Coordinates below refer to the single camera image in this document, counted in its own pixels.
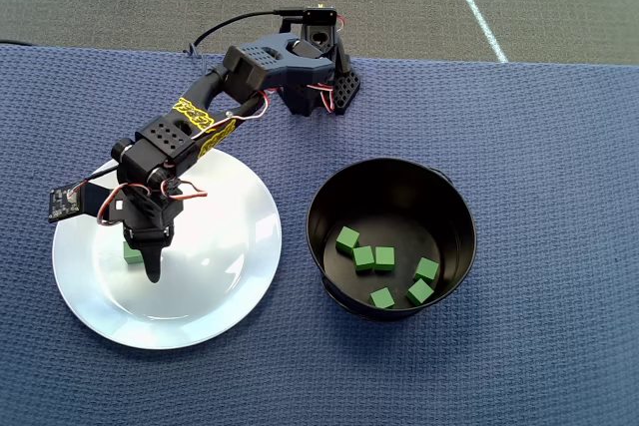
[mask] robotic arm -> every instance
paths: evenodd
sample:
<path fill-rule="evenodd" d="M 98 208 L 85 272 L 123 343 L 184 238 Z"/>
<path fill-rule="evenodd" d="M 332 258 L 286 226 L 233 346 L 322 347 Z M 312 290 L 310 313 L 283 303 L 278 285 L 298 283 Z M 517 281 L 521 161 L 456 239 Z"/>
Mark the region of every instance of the robotic arm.
<path fill-rule="evenodd" d="M 121 222 L 127 244 L 141 252 L 147 277 L 157 282 L 162 248 L 171 244 L 182 200 L 205 195 L 183 195 L 180 175 L 245 120 L 263 114 L 269 104 L 266 90 L 277 89 L 292 113 L 306 116 L 326 105 L 323 91 L 309 86 L 328 86 L 337 114 L 345 112 L 356 94 L 359 77 L 335 30 L 336 12 L 317 8 L 299 13 L 284 18 L 280 34 L 230 47 L 223 62 L 191 85 L 168 114 L 141 127 L 135 140 L 117 142 L 111 150 L 118 163 L 111 169 L 117 170 L 115 189 L 90 183 L 98 173 L 51 190 L 49 222 L 83 213 L 99 224 Z M 301 38 L 290 33 L 292 23 L 303 24 Z M 222 92 L 240 106 L 209 113 Z"/>

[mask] green cube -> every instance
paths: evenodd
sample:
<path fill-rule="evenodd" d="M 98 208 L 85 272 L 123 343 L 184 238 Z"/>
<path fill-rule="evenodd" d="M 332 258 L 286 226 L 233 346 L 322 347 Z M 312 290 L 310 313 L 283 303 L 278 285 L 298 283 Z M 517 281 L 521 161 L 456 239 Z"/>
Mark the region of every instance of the green cube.
<path fill-rule="evenodd" d="M 395 305 L 394 299 L 388 288 L 379 289 L 370 294 L 370 301 L 378 308 L 391 308 Z"/>
<path fill-rule="evenodd" d="M 124 242 L 124 260 L 127 264 L 142 263 L 142 254 L 138 249 L 131 249 L 128 243 Z"/>
<path fill-rule="evenodd" d="M 370 246 L 361 246 L 352 249 L 352 259 L 355 262 L 355 271 L 366 271 L 375 265 Z"/>
<path fill-rule="evenodd" d="M 395 248 L 378 246 L 375 248 L 375 269 L 393 271 L 395 269 Z"/>
<path fill-rule="evenodd" d="M 352 254 L 352 249 L 358 245 L 359 233 L 345 226 L 339 232 L 335 246 L 347 254 Z"/>
<path fill-rule="evenodd" d="M 406 297 L 415 306 L 420 306 L 432 294 L 432 288 L 428 286 L 423 279 L 419 279 L 416 284 L 410 287 L 410 289 L 406 293 Z"/>
<path fill-rule="evenodd" d="M 435 263 L 430 259 L 422 258 L 417 265 L 417 271 L 415 272 L 413 279 L 435 279 L 438 269 L 439 263 Z"/>

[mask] black cable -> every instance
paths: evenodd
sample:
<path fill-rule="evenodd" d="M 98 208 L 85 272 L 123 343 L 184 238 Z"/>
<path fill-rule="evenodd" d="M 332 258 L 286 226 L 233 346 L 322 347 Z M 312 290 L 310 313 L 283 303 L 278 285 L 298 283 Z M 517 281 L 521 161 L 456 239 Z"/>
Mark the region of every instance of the black cable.
<path fill-rule="evenodd" d="M 0 39 L 0 44 L 23 45 L 25 47 L 33 47 L 34 44 L 22 42 L 21 40 Z"/>
<path fill-rule="evenodd" d="M 88 182 L 89 180 L 93 180 L 93 179 L 96 179 L 96 178 L 101 177 L 103 175 L 109 174 L 110 172 L 114 172 L 117 169 L 118 169 L 118 166 L 116 165 L 114 167 L 110 167 L 108 169 L 101 170 L 100 172 L 96 172 L 95 174 L 90 175 L 89 177 L 84 179 L 84 182 Z"/>
<path fill-rule="evenodd" d="M 218 24 L 215 27 L 210 28 L 204 34 L 202 34 L 200 37 L 198 37 L 196 39 L 196 41 L 193 43 L 193 45 L 194 45 L 194 47 L 197 47 L 198 45 L 200 45 L 200 43 L 204 39 L 209 37 L 216 30 L 220 30 L 222 27 L 226 27 L 227 25 L 233 24 L 234 22 L 237 22 L 239 20 L 248 19 L 249 17 L 258 17 L 260 15 L 280 15 L 280 12 L 281 11 L 279 11 L 279 10 L 263 10 L 263 11 L 260 11 L 260 12 L 250 12 L 248 14 L 238 15 L 237 17 L 234 17 L 233 19 L 226 20 L 226 21 L 222 22 L 221 24 Z"/>

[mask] table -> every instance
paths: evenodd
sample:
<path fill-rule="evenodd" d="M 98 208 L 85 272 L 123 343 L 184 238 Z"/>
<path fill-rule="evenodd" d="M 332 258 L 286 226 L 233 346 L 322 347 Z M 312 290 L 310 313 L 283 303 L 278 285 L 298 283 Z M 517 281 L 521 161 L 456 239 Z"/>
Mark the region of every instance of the table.
<path fill-rule="evenodd" d="M 0 48 L 0 423 L 636 421 L 639 68 L 353 62 L 362 88 L 344 117 L 295 117 L 275 101 L 220 144 L 279 206 L 280 268 L 232 330 L 154 352 L 109 342 L 66 307 L 51 269 L 48 189 L 108 160 L 200 64 L 177 53 Z M 334 303 L 306 245 L 315 191 L 377 156 L 446 172 L 478 230 L 460 288 L 394 324 Z"/>

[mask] yellow tape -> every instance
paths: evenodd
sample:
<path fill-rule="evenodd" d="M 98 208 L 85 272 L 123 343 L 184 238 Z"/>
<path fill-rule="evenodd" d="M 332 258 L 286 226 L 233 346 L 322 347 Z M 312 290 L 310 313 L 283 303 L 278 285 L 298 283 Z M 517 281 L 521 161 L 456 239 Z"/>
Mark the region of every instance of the yellow tape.
<path fill-rule="evenodd" d="M 200 110 L 184 97 L 180 97 L 180 100 L 173 106 L 173 110 L 177 110 L 200 130 L 206 130 L 216 121 L 204 110 Z"/>
<path fill-rule="evenodd" d="M 215 145 L 221 142 L 223 139 L 228 137 L 233 130 L 236 129 L 236 119 L 232 119 L 227 125 L 217 132 L 215 135 L 210 137 L 208 140 L 204 142 L 202 148 L 200 149 L 200 154 L 198 155 L 198 159 L 200 159 L 203 155 L 207 154 Z"/>

